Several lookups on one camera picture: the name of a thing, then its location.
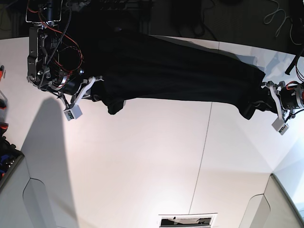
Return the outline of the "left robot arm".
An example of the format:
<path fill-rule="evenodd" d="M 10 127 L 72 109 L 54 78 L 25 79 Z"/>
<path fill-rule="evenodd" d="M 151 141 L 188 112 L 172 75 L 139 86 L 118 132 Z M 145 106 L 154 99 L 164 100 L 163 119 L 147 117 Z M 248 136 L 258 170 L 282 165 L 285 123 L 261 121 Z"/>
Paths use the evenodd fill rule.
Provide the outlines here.
<path fill-rule="evenodd" d="M 287 69 L 285 75 L 290 75 L 294 69 L 297 80 L 288 83 L 280 81 L 275 84 L 273 81 L 263 82 L 262 87 L 268 88 L 270 95 L 275 102 L 277 109 L 277 119 L 273 126 L 285 126 L 287 122 L 304 110 L 304 75 L 299 71 L 297 64 L 304 52 L 304 47 L 295 55 Z"/>

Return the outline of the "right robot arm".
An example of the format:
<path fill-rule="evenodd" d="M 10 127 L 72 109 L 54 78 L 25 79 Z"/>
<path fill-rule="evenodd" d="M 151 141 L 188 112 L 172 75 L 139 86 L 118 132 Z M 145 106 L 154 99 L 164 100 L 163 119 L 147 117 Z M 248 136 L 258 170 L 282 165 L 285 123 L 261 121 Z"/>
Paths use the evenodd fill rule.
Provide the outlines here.
<path fill-rule="evenodd" d="M 67 30 L 72 12 L 80 12 L 89 0 L 29 0 L 26 22 L 29 28 L 27 80 L 37 89 L 49 92 L 65 105 L 64 112 L 76 118 L 81 114 L 79 102 L 90 97 L 94 83 L 102 76 L 85 76 L 81 68 L 84 56 L 79 44 Z M 76 66 L 68 69 L 60 62 L 64 51 L 74 51 L 79 57 Z"/>

